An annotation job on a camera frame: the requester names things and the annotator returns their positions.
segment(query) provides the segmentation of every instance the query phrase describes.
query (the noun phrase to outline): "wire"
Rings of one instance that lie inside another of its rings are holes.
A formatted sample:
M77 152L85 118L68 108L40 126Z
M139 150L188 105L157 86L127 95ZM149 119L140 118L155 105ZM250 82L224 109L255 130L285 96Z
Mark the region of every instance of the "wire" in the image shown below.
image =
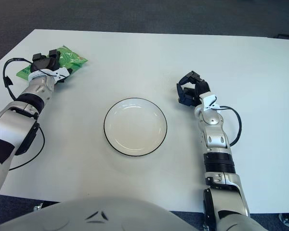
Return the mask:
M3 66L3 82L4 82L4 86L8 89L8 92L11 96L11 98L15 101L16 100L16 97L14 96L13 92L11 91L9 85L13 85L11 79L8 77L8 76L5 76L5 69L6 67L11 63L11 62L14 62L14 61L21 61L21 62L27 62L27 63L30 63L31 65L33 65L38 71L42 72L43 74L46 74L48 76L52 76L52 77L57 77L57 76L54 76L54 75L50 75L46 72L43 72L42 70L40 70L33 62L30 62L29 60L27 59L24 59L24 58L12 58L12 59L9 59L8 61L5 62L4 66Z
M42 136L43 136L43 145L42 145L40 151L38 152L38 154L36 154L32 159L30 159L29 161L25 162L25 163L22 164L22 165L19 165L19 166L10 168L9 171L12 171L12 170L14 170L14 169L17 169L17 168L19 168L19 167L22 167L22 166L30 163L32 160L34 160L36 157L38 157L38 155L42 152L42 150L43 150L43 148L44 148L44 146L45 146L45 136L44 136L44 132L42 131L42 129L41 129L40 127L39 127L39 129L40 129L40 131L41 131L41 133L42 133Z
M239 122L239 131L237 132L237 136L236 136L235 140L230 143L230 146L233 146L240 139L241 132L242 132L242 120L241 120L241 117L240 117L239 113L235 109L233 109L232 107L228 107L228 106L220 106L220 107L221 107L221 109L215 109L215 108L212 108L212 109L213 110L232 110L237 116L237 120Z

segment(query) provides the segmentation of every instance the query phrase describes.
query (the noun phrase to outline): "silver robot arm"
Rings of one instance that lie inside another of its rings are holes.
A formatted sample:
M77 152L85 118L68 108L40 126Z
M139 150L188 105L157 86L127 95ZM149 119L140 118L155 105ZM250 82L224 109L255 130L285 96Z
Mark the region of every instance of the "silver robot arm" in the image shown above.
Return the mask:
M25 153L34 140L39 129L38 117L51 98L55 83L68 76L66 68L32 72L29 86L0 112L0 189L12 158Z
M195 89L182 89L181 85L187 82L195 84ZM250 218L240 176L236 174L232 159L230 146L237 142L241 131L230 144L223 130L223 117L218 113L218 110L231 108L221 108L207 82L193 71L180 80L177 90L180 103L195 106L195 117L200 129L205 180L209 186L203 193L204 228L208 231L266 230Z

